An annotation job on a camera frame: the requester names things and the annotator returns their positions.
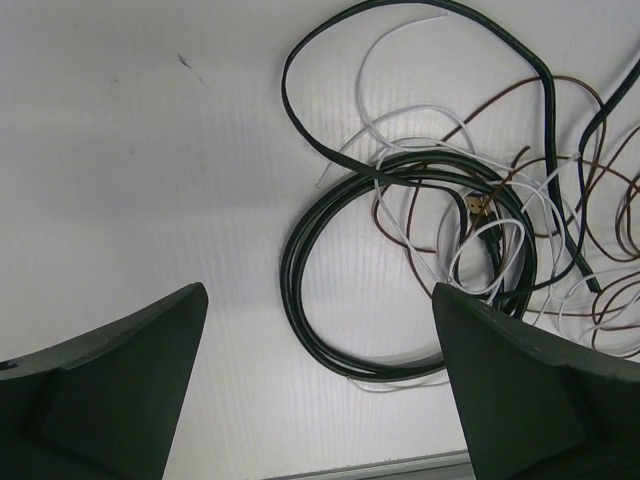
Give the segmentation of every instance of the dark green object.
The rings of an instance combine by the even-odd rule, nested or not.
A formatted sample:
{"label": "dark green object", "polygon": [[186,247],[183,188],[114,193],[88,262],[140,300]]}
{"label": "dark green object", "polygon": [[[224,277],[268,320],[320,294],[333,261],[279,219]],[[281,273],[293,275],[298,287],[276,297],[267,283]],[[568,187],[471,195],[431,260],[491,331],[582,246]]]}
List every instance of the dark green object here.
{"label": "dark green object", "polygon": [[0,364],[0,478],[161,480],[207,311],[194,284]]}
{"label": "dark green object", "polygon": [[449,285],[433,310],[478,480],[640,478],[640,365]]}

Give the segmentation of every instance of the white surface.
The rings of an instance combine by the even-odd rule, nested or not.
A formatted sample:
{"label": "white surface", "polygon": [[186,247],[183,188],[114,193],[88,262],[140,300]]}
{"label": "white surface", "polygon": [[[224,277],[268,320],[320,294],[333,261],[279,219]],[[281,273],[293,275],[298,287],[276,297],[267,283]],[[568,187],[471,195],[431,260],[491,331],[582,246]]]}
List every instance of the white surface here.
{"label": "white surface", "polygon": [[[281,65],[302,35],[352,3],[0,4],[0,358],[203,281],[209,318],[168,480],[254,480],[464,448],[448,387],[367,395],[304,352],[280,305],[279,253],[325,166],[286,119]],[[554,72],[604,95],[640,41],[636,0],[468,3]],[[337,147],[357,130],[361,55],[426,11],[367,13],[301,55],[290,88],[313,132]],[[371,62],[373,115],[416,101],[464,115],[530,74],[455,16],[390,39]],[[574,149],[592,110],[579,92],[558,90],[560,146]],[[611,139],[638,120],[639,99],[636,87],[612,118]],[[538,100],[539,89],[525,87],[474,122],[480,148],[505,159],[527,143],[539,151]],[[437,135],[448,124],[423,115],[392,128]],[[623,170],[635,173],[634,161],[629,149]],[[610,218],[615,205],[604,203],[598,213]],[[430,305],[368,211],[369,199],[359,202],[323,235],[305,278],[309,315],[357,354],[436,348]],[[428,207],[422,212],[428,219]]]}

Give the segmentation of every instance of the cable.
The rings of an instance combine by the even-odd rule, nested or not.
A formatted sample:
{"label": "cable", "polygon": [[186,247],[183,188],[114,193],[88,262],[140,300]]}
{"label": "cable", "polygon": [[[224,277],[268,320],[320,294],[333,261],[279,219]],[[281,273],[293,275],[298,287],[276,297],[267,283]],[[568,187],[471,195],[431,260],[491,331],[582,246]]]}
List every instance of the cable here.
{"label": "cable", "polygon": [[360,390],[360,391],[362,391],[364,393],[375,393],[375,394],[389,394],[389,393],[406,392],[407,390],[418,390],[418,389],[423,389],[423,388],[440,387],[442,385],[448,385],[450,383],[449,380],[445,380],[445,381],[442,381],[442,382],[436,382],[436,383],[419,383],[417,385],[398,385],[398,384],[378,383],[377,385],[379,385],[381,387],[386,387],[385,390],[380,390],[380,389],[372,389],[372,388],[363,387],[356,380],[354,380],[352,378],[349,378],[349,377],[347,377],[347,380],[349,380],[351,385],[356,387],[358,390]]}
{"label": "cable", "polygon": [[[480,24],[504,41],[512,50],[518,53],[521,58],[529,63],[529,65],[538,74],[538,77],[534,79],[527,79],[510,87],[509,89],[506,89],[501,94],[494,97],[494,99],[477,109],[465,120],[462,120],[450,110],[437,105],[409,106],[390,112],[378,119],[371,119],[366,109],[361,89],[362,73],[364,71],[366,61],[373,49],[384,38],[400,29],[406,28],[408,25],[424,22],[424,20],[411,22],[410,24],[402,25],[393,29],[380,37],[365,55],[356,80],[356,102],[358,104],[358,110],[361,118],[364,122],[363,129],[349,140],[349,142],[347,142],[347,144],[339,151],[333,150],[332,148],[322,144],[313,135],[311,135],[308,130],[306,130],[300,119],[295,114],[288,98],[287,76],[294,59],[315,37],[353,15],[381,6],[409,3],[422,3],[440,7]],[[444,268],[446,272],[445,280],[449,283],[453,283],[461,289],[474,293],[479,298],[493,304],[504,313],[512,315],[515,318],[521,319],[529,310],[528,305],[533,292],[546,289],[548,291],[546,300],[543,303],[542,309],[538,311],[538,317],[534,323],[536,323],[540,316],[546,311],[549,302],[554,299],[552,286],[565,278],[574,267],[578,267],[583,278],[578,282],[578,284],[575,284],[572,289],[570,289],[571,294],[562,299],[559,311],[557,312],[558,322],[561,322],[563,310],[566,307],[568,300],[573,296],[577,291],[577,287],[582,283],[587,284],[592,292],[598,294],[597,298],[599,298],[603,293],[603,290],[596,280],[597,274],[593,273],[582,255],[585,238],[587,236],[592,237],[587,224],[587,202],[593,188],[604,174],[602,173],[599,177],[595,177],[596,170],[603,167],[598,164],[598,159],[602,151],[602,143],[606,132],[606,118],[619,104],[639,76],[640,61],[632,69],[631,73],[627,75],[625,80],[606,103],[603,103],[597,96],[597,93],[594,93],[593,89],[584,84],[584,82],[580,82],[577,79],[569,79],[569,77],[561,77],[563,80],[569,80],[577,83],[583,86],[587,91],[594,93],[594,97],[599,102],[600,109],[593,117],[580,139],[578,155],[576,155],[575,158],[570,159],[567,163],[559,166],[559,157],[556,152],[555,139],[556,118],[554,77],[551,75],[547,66],[533,52],[527,49],[495,22],[475,10],[450,0],[368,0],[346,9],[327,20],[305,36],[298,45],[294,47],[285,62],[281,83],[281,96],[285,111],[292,124],[303,138],[305,138],[307,142],[319,153],[325,156],[331,164],[338,164],[354,172],[353,175],[322,195],[322,197],[302,216],[298,224],[293,229],[283,251],[280,267],[280,288],[283,305],[285,307],[289,323],[305,349],[326,368],[334,371],[335,373],[346,376],[353,382],[397,382],[429,375],[444,368],[444,361],[441,354],[401,365],[383,365],[373,361],[356,358],[350,354],[341,352],[324,342],[314,332],[306,317],[302,301],[302,278],[306,262],[315,242],[329,221],[331,221],[339,211],[349,205],[356,198],[372,190],[376,190],[374,214],[377,212],[378,207],[382,207],[385,214],[391,220],[402,241],[399,241],[387,234],[388,238],[392,239],[395,243],[398,243],[407,250],[407,257],[410,261],[412,270],[429,295],[429,290],[419,278],[417,270],[415,269],[413,256],[418,255],[420,262],[433,281],[437,281],[440,278],[433,268],[427,263],[426,259],[420,255],[421,253],[436,255],[436,258],[439,259],[438,264],[440,267],[446,267]],[[519,158],[526,151],[526,148],[520,152],[518,157],[516,157],[512,166],[505,165],[500,161],[478,154],[477,149],[474,146],[473,138],[467,128],[468,122],[491,105],[495,100],[501,98],[510,91],[515,90],[518,86],[531,83],[533,81],[540,81],[544,90],[545,156],[540,159],[540,161],[545,163],[547,178],[541,182],[535,181],[523,173],[524,168],[530,165],[531,162],[527,162],[524,166],[516,166]],[[410,111],[418,111],[420,109],[442,113],[454,121],[456,124],[455,129],[442,140],[430,138],[390,140],[382,135],[378,129],[378,125],[388,119],[395,118],[396,116],[406,114]],[[601,129],[602,133],[600,141],[597,143],[596,147],[596,160],[595,162],[588,162],[584,159],[586,147],[591,137],[598,129]],[[447,140],[459,131],[462,131],[466,135],[470,150],[465,150],[447,143]],[[371,134],[384,146],[384,148],[377,153],[377,164],[375,168],[363,164],[346,155],[346,151],[353,146],[359,138],[367,133]],[[389,152],[394,151],[400,153],[389,155]],[[568,165],[572,165],[574,162],[576,163],[578,170],[578,184],[581,198],[575,211],[573,211],[574,209],[569,208],[571,217],[567,218],[564,207],[569,204],[562,197],[558,176],[562,169],[566,168]],[[591,169],[587,177],[585,177],[584,165],[591,165]],[[610,170],[610,164],[605,167],[605,171],[608,171],[607,169]],[[447,193],[451,198],[453,208],[457,211],[457,233],[454,235],[454,240],[450,241],[449,244],[455,244],[456,246],[452,251],[448,262],[443,264],[441,257],[442,250],[440,249],[434,251],[433,249],[416,248],[411,244],[411,222],[409,221],[407,223],[405,234],[397,220],[393,218],[389,208],[384,203],[384,193],[391,185],[399,185],[415,189],[409,210],[410,219],[414,214],[415,201],[419,191],[423,189],[438,190]],[[637,189],[632,191],[631,183],[629,185],[629,190],[627,191],[629,201],[619,210],[616,225],[620,225],[620,228],[617,228],[616,232],[621,230],[623,228],[623,223],[626,222],[628,230],[627,238],[631,241],[631,248],[638,250],[638,254],[640,255],[640,249],[638,249],[633,242],[629,227],[631,222],[629,205],[633,198],[635,198]],[[530,189],[532,194],[523,202],[513,190],[513,186]],[[482,216],[478,216],[477,214],[468,217],[469,212],[468,207],[465,204],[465,199],[468,201],[469,193],[479,195],[483,198],[486,197],[484,205],[488,206],[490,203],[494,204],[496,207],[496,217],[486,219]],[[529,214],[527,213],[527,209],[534,198],[538,198],[542,204],[544,214],[543,218],[545,220],[545,226],[547,227],[547,233],[544,235],[544,238],[547,238],[550,242],[553,257],[551,275],[549,278],[539,283],[536,283],[538,269],[536,237],[539,235],[535,232]],[[550,224],[547,222],[549,211],[547,207],[549,207],[551,211],[555,231],[552,231]],[[578,222],[578,237],[577,241],[574,241],[569,232],[568,226],[571,222],[577,221],[578,217],[580,219]],[[508,235],[505,235],[505,226],[513,226],[510,238]],[[556,235],[560,235],[560,250],[557,250],[554,244],[554,237]],[[485,287],[469,290],[468,287],[464,287],[460,282],[458,278],[458,268],[462,252],[476,238],[480,238],[485,244],[485,248],[487,249],[490,258],[493,279]],[[569,262],[568,265],[558,272],[559,261],[562,257],[562,252],[565,250],[569,252]],[[509,282],[506,281],[508,274],[512,277]],[[618,308],[614,319],[625,313],[630,308],[630,305],[635,303],[638,298],[640,298],[640,292],[637,294],[637,297],[634,296],[632,298],[631,302]],[[611,311],[612,310],[609,310],[609,304],[607,304],[604,312],[609,313]],[[604,321],[600,319],[600,324],[594,324],[594,326],[587,332],[583,332],[580,339],[589,333],[593,333],[594,340],[592,340],[592,342],[595,343],[595,335],[598,331],[606,331],[607,328],[613,328],[604,326],[608,325],[611,321],[612,319]]]}
{"label": "cable", "polygon": [[[362,163],[358,162],[357,160],[348,157],[347,155],[335,151],[333,149],[331,149],[330,147],[327,147],[326,145],[324,145],[323,143],[321,143],[320,141],[318,141],[313,135],[311,135],[311,133],[304,127],[304,125],[302,124],[301,120],[298,118],[298,116],[296,115],[291,102],[289,101],[289,97],[288,97],[288,93],[287,93],[287,77],[288,77],[288,73],[289,70],[291,68],[291,65],[293,63],[293,61],[295,60],[296,56],[300,53],[300,51],[309,43],[311,42],[314,38],[316,38],[318,35],[320,35],[321,33],[325,32],[326,30],[328,30],[329,28],[331,28],[332,26],[340,23],[341,21],[344,21],[346,19],[348,19],[349,17],[352,17],[354,15],[357,15],[359,13],[365,12],[367,10],[373,9],[373,8],[378,8],[378,7],[382,7],[382,6],[387,6],[387,5],[399,5],[399,4],[425,4],[425,5],[432,5],[435,7],[439,7],[441,9],[444,9],[446,11],[452,12],[452,13],[456,13],[458,15],[462,15],[476,23],[478,23],[479,25],[485,27],[487,30],[489,30],[490,32],[492,32],[494,35],[496,35],[498,38],[500,38],[504,43],[507,44],[507,46],[509,46],[512,50],[514,50],[518,55],[520,55],[520,57],[525,60],[527,63],[529,63],[529,65],[536,71],[536,73],[538,74],[538,76],[540,77],[540,81],[542,83],[543,89],[544,89],[544,112],[545,112],[545,126],[544,126],[544,143],[545,143],[545,164],[546,164],[546,168],[547,168],[547,172],[550,174],[551,172],[553,172],[556,168],[557,168],[557,153],[556,153],[556,115],[555,115],[555,106],[556,106],[556,102],[555,102],[555,84],[553,81],[553,76],[551,75],[551,72],[549,70],[549,68],[546,66],[546,64],[540,59],[538,58],[531,50],[529,50],[527,47],[525,47],[520,41],[518,41],[515,37],[513,37],[509,32],[507,32],[506,30],[504,30],[502,27],[500,27],[497,23],[493,22],[491,19],[487,18],[486,16],[482,15],[481,13],[473,10],[470,7],[467,7],[465,5],[461,5],[457,2],[453,2],[451,0],[420,0],[420,1],[411,1],[411,0],[367,0],[364,1],[362,3],[359,3],[357,5],[354,5],[353,7],[347,8],[346,10],[344,10],[343,12],[335,15],[334,17],[330,18],[329,20],[327,20],[326,22],[322,23],[320,26],[316,27],[314,30],[312,30],[308,35],[306,35],[294,48],[293,50],[289,53],[286,61],[285,61],[285,65],[284,65],[284,69],[283,69],[283,74],[282,74],[282,81],[281,81],[281,97],[282,97],[282,102],[285,108],[285,111],[287,112],[287,115],[289,116],[289,119],[291,120],[292,124],[294,125],[294,127],[298,130],[298,132],[307,140],[307,142],[313,146],[319,153],[321,153],[323,156],[325,156],[328,160],[337,163],[338,165],[341,165],[349,170],[352,170],[354,172],[357,173],[362,173],[364,175],[367,175],[371,178],[375,178],[378,179],[379,181],[383,181],[385,183],[388,184],[395,184],[395,185],[402,185],[405,187],[420,187],[423,188],[420,185],[417,185],[415,182],[409,182],[406,180],[403,180],[401,178],[398,178],[397,176],[393,176],[393,175],[386,175],[384,172],[380,172],[380,171],[376,171],[374,168],[369,167],[368,165],[363,165]],[[630,75],[629,78],[627,80],[625,80],[624,84],[621,86],[621,90],[624,90],[625,88],[628,90],[628,88],[630,88],[630,85],[626,85],[628,83],[633,83],[633,81],[635,81],[635,78]],[[617,104],[615,102],[615,98],[613,99],[614,101],[611,102],[611,105],[609,106],[610,109],[613,109],[615,107],[615,105]],[[597,129],[597,126],[600,123],[600,119],[594,119],[595,123],[594,125],[596,125],[596,128],[593,130],[595,131]],[[588,139],[590,138],[591,134],[586,135],[585,139],[586,141],[588,141]],[[580,179],[580,188],[581,191],[585,190],[585,185],[584,185],[584,176],[581,173],[582,172],[582,167],[581,167],[581,163],[579,162],[579,179]],[[553,181],[551,181],[550,185],[549,185],[549,192],[550,192],[550,196],[552,198],[552,200],[554,201],[554,203],[556,204],[556,206],[558,207],[560,213],[564,217],[564,209],[562,208],[562,203],[560,201],[560,190],[559,190],[559,184],[557,179],[554,179]],[[563,225],[556,225],[557,228],[560,228],[562,226],[562,228],[567,228],[566,227],[566,222],[563,222]],[[564,278],[565,276],[567,276],[569,274],[569,272],[573,269],[574,266],[578,266],[578,268],[580,269],[580,271],[582,272],[583,275],[589,275],[592,273],[591,269],[589,268],[588,264],[586,263],[586,261],[584,260],[584,258],[582,257],[582,255],[580,254],[580,248],[582,246],[582,243],[584,241],[584,232],[583,229],[581,229],[580,231],[580,235],[579,235],[579,239],[578,239],[578,243],[576,244],[572,237],[568,234],[568,231],[566,232],[566,238],[567,238],[567,248],[569,249],[572,258],[571,258],[571,262],[569,263],[569,265],[562,271],[560,272],[555,278],[549,279],[546,282],[543,282],[541,284],[537,284],[537,285],[530,285],[527,286],[526,288],[528,289],[527,291],[520,291],[517,292],[519,295],[530,295],[531,292],[541,289],[541,288],[546,288],[549,285],[552,285],[553,283],[561,280],[562,278]],[[592,289],[592,291],[597,292],[600,290],[599,285],[597,284],[597,281],[595,280],[595,278],[592,278],[589,282],[590,288]]]}

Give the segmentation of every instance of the tangled wires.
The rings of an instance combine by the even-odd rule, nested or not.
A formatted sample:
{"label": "tangled wires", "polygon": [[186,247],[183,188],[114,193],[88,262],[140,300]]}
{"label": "tangled wires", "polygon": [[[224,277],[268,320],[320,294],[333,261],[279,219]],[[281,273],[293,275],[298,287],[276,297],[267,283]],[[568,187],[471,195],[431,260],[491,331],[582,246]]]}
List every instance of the tangled wires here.
{"label": "tangled wires", "polygon": [[[333,25],[360,12],[390,5],[404,3],[423,3],[434,5],[446,11],[463,15],[482,25],[511,49],[518,53],[536,71],[537,77],[519,82],[504,90],[494,98],[480,106],[469,117],[462,120],[455,113],[436,105],[420,105],[390,112],[377,119],[372,119],[366,110],[360,83],[365,63],[375,46],[386,36],[399,29],[394,29],[381,37],[371,47],[360,67],[356,81],[356,100],[358,110],[364,123],[364,128],[345,146],[337,151],[319,142],[304,127],[297,117],[287,94],[287,75],[291,64],[298,53],[316,36]],[[605,103],[598,94],[587,84],[570,77],[553,77],[548,67],[533,52],[522,45],[517,39],[506,32],[499,25],[476,12],[475,10],[448,0],[369,0],[351,7],[329,19],[311,33],[309,33],[290,53],[285,62],[282,76],[282,100],[291,122],[300,134],[330,162],[353,171],[353,175],[325,193],[302,216],[291,233],[284,248],[280,269],[280,288],[283,304],[289,322],[302,345],[322,365],[330,370],[355,380],[367,382],[392,382],[422,377],[444,368],[440,354],[424,358],[419,361],[401,365],[385,365],[360,358],[356,358],[323,341],[311,327],[306,317],[302,302],[302,278],[306,262],[311,250],[321,232],[331,219],[345,206],[360,196],[374,191],[374,220],[381,232],[392,242],[404,248],[412,271],[427,295],[430,289],[418,271],[416,259],[431,282],[445,281],[458,288],[476,295],[502,312],[515,318],[522,319],[528,311],[537,313],[537,320],[545,313],[552,313],[548,306],[558,303],[560,307],[555,312],[558,316],[558,328],[562,315],[581,315],[564,313],[567,301],[572,297],[578,286],[586,284],[596,295],[593,302],[591,317],[593,326],[584,335],[591,334],[592,346],[595,348],[597,335],[600,330],[625,328],[619,325],[611,326],[613,320],[624,313],[637,299],[634,296],[625,306],[613,308],[615,299],[625,291],[640,285],[640,272],[627,275],[625,279],[634,280],[631,284],[623,285],[611,283],[601,288],[597,275],[593,272],[582,254],[585,240],[589,238],[598,246],[604,255],[613,261],[632,262],[640,258],[640,249],[633,240],[631,229],[631,202],[636,197],[638,189],[637,177],[629,179],[613,170],[612,165],[618,158],[620,151],[605,165],[600,163],[602,145],[606,135],[606,118],[618,105],[640,75],[638,62],[627,78],[618,87],[611,98]],[[598,102],[598,113],[593,117],[585,129],[577,149],[571,157],[559,157],[556,151],[556,113],[555,113],[555,82],[566,81],[579,85],[587,90]],[[544,91],[544,147],[542,158],[520,163],[526,149],[514,159],[511,165],[505,165],[497,160],[480,155],[467,129],[473,121],[490,105],[516,90],[522,85],[540,82]],[[381,123],[398,115],[418,109],[432,110],[447,116],[457,124],[456,128],[442,139],[431,138],[401,138],[387,139],[378,129]],[[599,141],[593,161],[585,160],[585,151],[591,137],[600,129]],[[467,140],[468,149],[455,147],[447,141],[458,132],[462,132]],[[364,134],[372,135],[382,148],[371,159],[374,166],[361,163],[347,155],[348,149]],[[544,162],[547,177],[538,181],[525,170],[538,162]],[[558,181],[559,174],[566,168],[575,166],[578,172],[580,201],[576,206],[571,205],[562,195]],[[616,218],[616,232],[620,245],[624,245],[624,252],[628,255],[622,259],[608,252],[595,239],[588,225],[588,202],[594,189],[605,174],[614,174],[626,181],[628,188],[624,201],[618,210]],[[385,204],[384,195],[392,185],[414,189],[409,208],[406,228],[401,228],[399,222],[393,218]],[[527,196],[521,198],[518,191],[525,190]],[[415,212],[415,205],[421,192],[436,190],[444,192],[451,199],[450,207],[445,210],[438,228],[437,245],[435,248],[419,248],[411,243],[411,225]],[[537,233],[531,221],[529,210],[537,205],[543,213],[546,233]],[[386,231],[379,221],[379,211],[382,209],[395,228],[395,234]],[[577,238],[569,232],[569,226],[575,222],[578,228]],[[453,225],[447,231],[447,225]],[[469,285],[469,279],[462,279],[460,272],[461,257],[470,245],[480,241],[489,257],[491,272],[489,280],[483,285]],[[546,241],[552,252],[553,266],[551,271],[539,280],[539,259],[537,241]],[[435,259],[435,265],[427,261],[424,254]],[[577,267],[582,279],[571,286],[564,297],[559,297],[554,286],[566,278]],[[598,302],[611,289],[620,286],[605,307],[598,311]],[[546,299],[538,309],[529,307],[534,292],[546,292]]]}

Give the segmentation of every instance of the metal connector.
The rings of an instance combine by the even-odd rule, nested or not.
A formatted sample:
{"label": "metal connector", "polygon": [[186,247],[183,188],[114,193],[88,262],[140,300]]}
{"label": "metal connector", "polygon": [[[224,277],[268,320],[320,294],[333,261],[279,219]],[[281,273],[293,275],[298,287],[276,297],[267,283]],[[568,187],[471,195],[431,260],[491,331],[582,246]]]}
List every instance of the metal connector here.
{"label": "metal connector", "polygon": [[486,217],[491,213],[491,205],[487,195],[472,193],[467,196],[466,201],[471,215]]}

